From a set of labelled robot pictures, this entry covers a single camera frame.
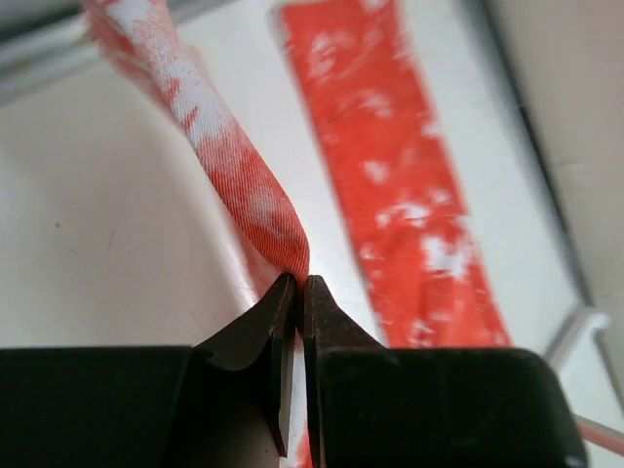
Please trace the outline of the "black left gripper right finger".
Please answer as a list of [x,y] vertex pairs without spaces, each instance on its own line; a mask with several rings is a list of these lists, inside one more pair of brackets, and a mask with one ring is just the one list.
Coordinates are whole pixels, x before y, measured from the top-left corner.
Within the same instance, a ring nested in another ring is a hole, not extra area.
[[308,445],[312,463],[321,462],[321,432],[317,361],[333,348],[384,349],[384,346],[350,318],[336,303],[320,275],[310,275],[303,288],[301,308]]

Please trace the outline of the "red white patterned trousers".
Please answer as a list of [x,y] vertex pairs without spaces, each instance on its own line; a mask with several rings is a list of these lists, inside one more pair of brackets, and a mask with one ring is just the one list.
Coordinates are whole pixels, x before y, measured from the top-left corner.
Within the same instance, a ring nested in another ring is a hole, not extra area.
[[[88,1],[107,58],[161,103],[229,211],[258,293],[310,252],[288,195],[162,1]],[[511,339],[394,1],[299,1],[276,13],[372,308],[393,347]]]

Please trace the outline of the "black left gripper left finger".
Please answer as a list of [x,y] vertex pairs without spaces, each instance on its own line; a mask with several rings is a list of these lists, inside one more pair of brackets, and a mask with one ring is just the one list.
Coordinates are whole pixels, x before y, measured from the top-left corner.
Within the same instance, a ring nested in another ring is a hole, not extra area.
[[193,348],[199,456],[288,454],[295,316],[296,282],[282,274],[256,305]]

